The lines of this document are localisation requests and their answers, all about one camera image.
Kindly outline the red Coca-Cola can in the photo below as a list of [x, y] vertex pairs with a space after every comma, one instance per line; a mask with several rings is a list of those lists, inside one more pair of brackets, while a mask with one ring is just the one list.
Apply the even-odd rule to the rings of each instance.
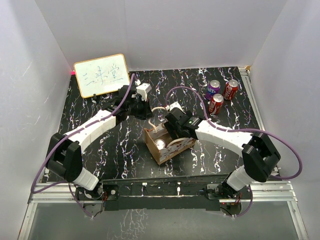
[[234, 79], [229, 80], [225, 85], [225, 88], [222, 94], [223, 98], [228, 101], [232, 100], [235, 94], [237, 93], [238, 89], [239, 89], [238, 81]]
[[217, 93], [213, 95], [208, 106], [208, 112], [211, 115], [212, 114], [217, 115], [220, 112], [223, 104], [224, 104], [224, 97], [221, 94]]

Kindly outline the patterned canvas tote bag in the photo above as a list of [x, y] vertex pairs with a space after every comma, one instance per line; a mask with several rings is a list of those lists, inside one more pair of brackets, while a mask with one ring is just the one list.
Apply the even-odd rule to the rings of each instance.
[[[158, 124], [157, 126], [152, 125], [151, 129], [143, 129], [144, 143], [158, 165], [163, 164], [188, 148], [193, 147], [196, 142], [194, 138], [187, 137], [172, 140], [165, 128], [164, 123]], [[154, 143], [156, 139], [164, 140], [166, 147], [159, 150]]]

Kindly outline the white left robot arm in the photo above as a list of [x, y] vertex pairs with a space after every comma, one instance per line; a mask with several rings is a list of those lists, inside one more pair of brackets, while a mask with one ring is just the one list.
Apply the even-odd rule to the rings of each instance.
[[68, 183], [84, 189], [93, 200], [103, 195], [103, 187], [98, 177], [89, 172], [82, 162], [83, 151], [101, 135], [115, 128], [127, 117], [147, 120], [153, 116], [148, 93], [152, 89], [148, 83], [139, 86], [125, 85], [118, 95], [88, 121], [65, 134], [54, 134], [49, 143], [46, 168]]

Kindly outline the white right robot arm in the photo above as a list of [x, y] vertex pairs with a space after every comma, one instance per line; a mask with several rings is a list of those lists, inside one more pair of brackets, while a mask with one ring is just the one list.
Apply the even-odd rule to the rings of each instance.
[[281, 159], [281, 155], [265, 133], [218, 130], [207, 120], [177, 106], [167, 106], [164, 124], [171, 137], [192, 138], [222, 146], [242, 157], [243, 165], [231, 172], [212, 193], [233, 199], [252, 182], [264, 183]]

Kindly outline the purple Fanta can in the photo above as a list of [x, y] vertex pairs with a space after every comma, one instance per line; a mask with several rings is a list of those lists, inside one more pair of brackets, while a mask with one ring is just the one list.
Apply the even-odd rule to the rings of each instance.
[[211, 80], [207, 85], [207, 92], [205, 98], [211, 100], [212, 96], [218, 94], [221, 88], [221, 84], [218, 80]]

